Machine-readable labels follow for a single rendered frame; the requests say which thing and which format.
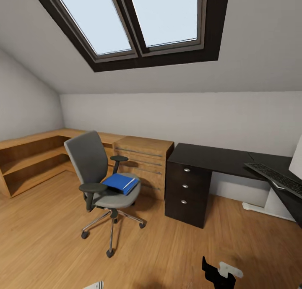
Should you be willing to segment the keyboard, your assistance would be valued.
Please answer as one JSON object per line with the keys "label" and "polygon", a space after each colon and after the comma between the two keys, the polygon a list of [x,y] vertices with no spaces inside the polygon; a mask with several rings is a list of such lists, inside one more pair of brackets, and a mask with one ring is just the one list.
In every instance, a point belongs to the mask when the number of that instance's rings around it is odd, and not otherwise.
{"label": "keyboard", "polygon": [[291,193],[299,196],[302,199],[302,184],[278,173],[277,171],[266,167],[265,165],[261,163],[249,163],[249,164],[244,164],[250,167],[251,169],[255,170],[256,172],[262,174],[269,180],[271,180],[273,183],[277,183],[283,189],[286,189],[290,191]]}

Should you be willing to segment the monitor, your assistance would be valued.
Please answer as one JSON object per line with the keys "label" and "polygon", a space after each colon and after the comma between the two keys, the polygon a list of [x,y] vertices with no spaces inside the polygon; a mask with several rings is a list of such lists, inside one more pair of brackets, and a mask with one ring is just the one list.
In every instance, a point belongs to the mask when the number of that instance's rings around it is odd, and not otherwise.
{"label": "monitor", "polygon": [[294,156],[292,158],[289,171],[302,180],[302,135],[299,139]]}

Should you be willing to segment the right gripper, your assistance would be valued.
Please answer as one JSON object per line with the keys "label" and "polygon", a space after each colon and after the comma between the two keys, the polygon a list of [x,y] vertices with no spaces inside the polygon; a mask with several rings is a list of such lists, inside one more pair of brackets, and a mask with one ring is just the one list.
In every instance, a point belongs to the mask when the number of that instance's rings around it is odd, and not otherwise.
{"label": "right gripper", "polygon": [[230,289],[234,289],[234,276],[228,274],[228,278],[223,277],[220,275],[217,268],[206,263],[204,256],[202,259],[202,270],[205,271],[205,278],[214,283],[215,289],[222,284],[228,286]]}

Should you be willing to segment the swivel chair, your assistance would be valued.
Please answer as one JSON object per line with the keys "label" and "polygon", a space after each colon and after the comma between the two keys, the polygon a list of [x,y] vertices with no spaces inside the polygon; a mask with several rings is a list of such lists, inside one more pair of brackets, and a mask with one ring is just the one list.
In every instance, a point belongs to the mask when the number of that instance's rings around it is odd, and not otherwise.
{"label": "swivel chair", "polygon": [[[112,191],[107,188],[107,185],[102,183],[108,171],[108,158],[99,134],[95,130],[68,139],[64,142],[64,146],[81,182],[79,190],[83,191],[87,212],[91,212],[95,207],[109,210],[84,227],[81,230],[81,238],[85,239],[88,236],[88,233],[85,232],[86,229],[111,214],[110,244],[109,250],[106,252],[106,255],[111,257],[114,253],[112,250],[113,227],[117,223],[118,214],[140,222],[139,226],[141,229],[145,227],[143,220],[119,210],[120,208],[126,208],[135,204],[135,200],[141,190],[140,178],[135,174],[118,173],[138,180],[138,183],[127,195]],[[110,159],[115,161],[113,174],[117,173],[120,161],[128,161],[128,158],[125,156],[111,156]]]}

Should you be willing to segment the folder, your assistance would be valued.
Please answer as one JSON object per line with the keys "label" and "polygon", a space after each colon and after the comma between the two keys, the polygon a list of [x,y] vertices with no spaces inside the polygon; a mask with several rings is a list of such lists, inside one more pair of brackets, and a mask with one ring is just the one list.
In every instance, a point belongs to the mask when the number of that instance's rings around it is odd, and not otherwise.
{"label": "folder", "polygon": [[127,195],[138,183],[138,180],[134,180],[133,182],[131,182],[131,180],[133,180],[133,178],[115,173],[102,183],[107,185],[107,188],[112,191]]}

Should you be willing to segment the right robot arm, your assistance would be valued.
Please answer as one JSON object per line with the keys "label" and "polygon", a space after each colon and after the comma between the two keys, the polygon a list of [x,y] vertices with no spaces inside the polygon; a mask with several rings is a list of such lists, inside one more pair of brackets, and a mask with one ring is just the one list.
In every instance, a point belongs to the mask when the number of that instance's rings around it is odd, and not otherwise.
{"label": "right robot arm", "polygon": [[231,266],[223,261],[219,262],[220,268],[215,268],[202,259],[202,270],[205,271],[205,278],[214,283],[215,289],[234,289],[235,278],[243,277],[242,270]]}

